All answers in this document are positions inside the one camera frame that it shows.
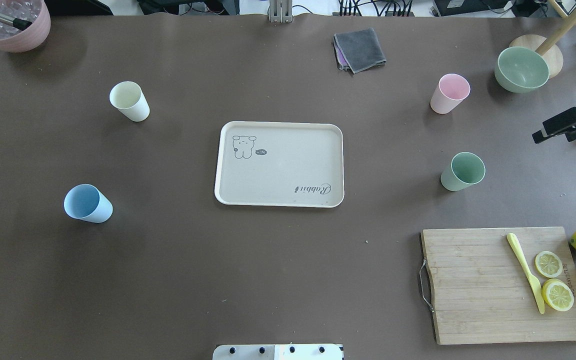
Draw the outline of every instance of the cloth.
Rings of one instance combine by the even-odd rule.
[[[333,35],[334,52],[339,70],[353,74],[386,64],[386,56],[372,27]]]

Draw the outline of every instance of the plastic cup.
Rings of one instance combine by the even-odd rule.
[[[69,217],[90,223],[103,223],[113,214],[112,203],[91,184],[70,189],[63,199],[63,209]]]
[[[451,192],[461,191],[481,182],[486,166],[480,157],[471,152],[460,152],[441,173],[441,184]]]
[[[119,82],[112,87],[110,104],[135,123],[146,120],[151,114],[142,88],[132,81]]]
[[[13,2],[13,0],[3,1],[7,4]],[[48,7],[46,7],[46,3],[41,0],[41,10],[39,10],[37,18],[32,21],[32,25],[18,34],[0,39],[0,50],[9,53],[22,53],[36,48],[48,37],[50,25]]]
[[[437,114],[448,114],[471,93],[471,85],[464,76],[446,73],[439,79],[430,99],[430,107]]]
[[[513,46],[496,59],[494,78],[507,91],[522,94],[539,89],[548,81],[546,60],[530,48]]]

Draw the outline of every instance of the yellow knife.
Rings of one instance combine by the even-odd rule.
[[[546,310],[546,305],[544,304],[544,298],[542,297],[542,284],[539,282],[537,276],[533,275],[533,273],[530,271],[528,263],[526,262],[526,257],[524,256],[524,251],[522,250],[522,246],[519,244],[519,239],[517,239],[517,235],[509,232],[508,235],[506,235],[506,239],[508,239],[510,248],[512,248],[514,255],[517,257],[517,260],[519,260],[519,264],[521,264],[523,273],[526,274],[526,278],[528,278],[528,283],[530,283],[530,288],[532,289],[534,300],[537,301],[537,308],[539,309],[539,313],[543,314]]]

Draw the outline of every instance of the ice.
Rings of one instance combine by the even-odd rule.
[[[10,1],[0,0],[0,13],[26,21],[35,21],[41,11],[41,0]],[[21,31],[4,23],[0,23],[0,39],[6,39]]]

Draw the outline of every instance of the wooden cutting board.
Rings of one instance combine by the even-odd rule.
[[[560,257],[564,270],[557,278],[574,294],[572,309],[546,304],[539,313],[508,233],[517,235],[542,285],[547,278],[535,269],[535,256],[547,250]],[[437,344],[576,340],[576,269],[563,227],[426,229],[421,242]]]

